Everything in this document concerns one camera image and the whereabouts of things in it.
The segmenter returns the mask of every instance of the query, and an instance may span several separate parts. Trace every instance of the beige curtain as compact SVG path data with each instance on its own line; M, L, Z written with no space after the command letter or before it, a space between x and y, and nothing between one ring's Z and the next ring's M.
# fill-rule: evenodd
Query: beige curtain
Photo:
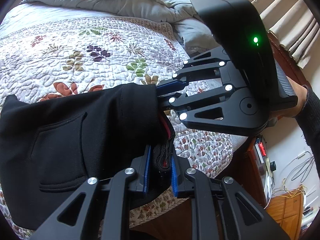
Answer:
M304 68L320 49L320 28L303 0L249 0L266 30Z

